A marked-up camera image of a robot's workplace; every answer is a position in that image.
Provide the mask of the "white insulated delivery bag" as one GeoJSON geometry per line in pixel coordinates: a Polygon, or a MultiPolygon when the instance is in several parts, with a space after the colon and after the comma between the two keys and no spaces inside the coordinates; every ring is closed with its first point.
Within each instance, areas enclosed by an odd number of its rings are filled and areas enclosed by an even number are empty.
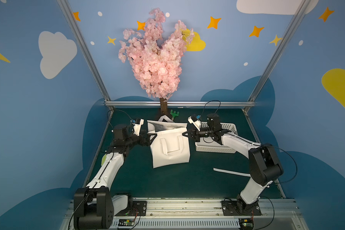
{"type": "Polygon", "coordinates": [[[183,136],[187,123],[152,120],[147,123],[148,133],[157,135],[150,145],[153,168],[189,162],[189,139],[183,136]]]}

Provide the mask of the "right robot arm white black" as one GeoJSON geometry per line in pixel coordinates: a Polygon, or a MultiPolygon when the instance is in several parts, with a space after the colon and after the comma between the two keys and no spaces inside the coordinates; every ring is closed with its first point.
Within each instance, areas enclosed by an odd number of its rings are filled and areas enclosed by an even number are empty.
{"type": "Polygon", "coordinates": [[[255,206],[264,189],[284,173],[274,146],[249,141],[224,129],[217,114],[207,115],[207,127],[202,127],[199,117],[195,115],[190,116],[188,121],[194,127],[184,132],[184,137],[192,138],[195,142],[199,142],[201,138],[210,137],[219,145],[229,147],[249,160],[250,179],[244,190],[237,196],[239,208],[255,206]]]}

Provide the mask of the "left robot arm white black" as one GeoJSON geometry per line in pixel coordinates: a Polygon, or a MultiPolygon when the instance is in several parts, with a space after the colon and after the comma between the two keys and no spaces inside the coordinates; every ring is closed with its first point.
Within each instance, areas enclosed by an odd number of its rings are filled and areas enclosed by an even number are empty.
{"type": "Polygon", "coordinates": [[[106,158],[95,177],[86,187],[79,188],[74,194],[74,211],[70,230],[106,230],[113,218],[120,212],[133,210],[133,200],[129,194],[111,196],[112,183],[136,145],[150,146],[157,133],[147,133],[142,124],[117,125],[114,138],[106,151],[106,158]]]}

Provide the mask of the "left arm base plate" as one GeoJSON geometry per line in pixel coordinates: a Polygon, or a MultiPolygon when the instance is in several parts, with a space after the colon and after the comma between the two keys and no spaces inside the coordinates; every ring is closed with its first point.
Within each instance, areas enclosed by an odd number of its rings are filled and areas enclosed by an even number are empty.
{"type": "Polygon", "coordinates": [[[117,217],[146,216],[147,201],[133,201],[132,206],[127,207],[116,214],[117,217]]]}

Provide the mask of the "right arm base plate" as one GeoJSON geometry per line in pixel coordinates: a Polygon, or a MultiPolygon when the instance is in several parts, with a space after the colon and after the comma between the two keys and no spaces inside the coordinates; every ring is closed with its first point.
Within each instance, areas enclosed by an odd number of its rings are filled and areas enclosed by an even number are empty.
{"type": "Polygon", "coordinates": [[[242,200],[222,200],[221,208],[224,216],[261,216],[258,201],[246,204],[242,200]]]}

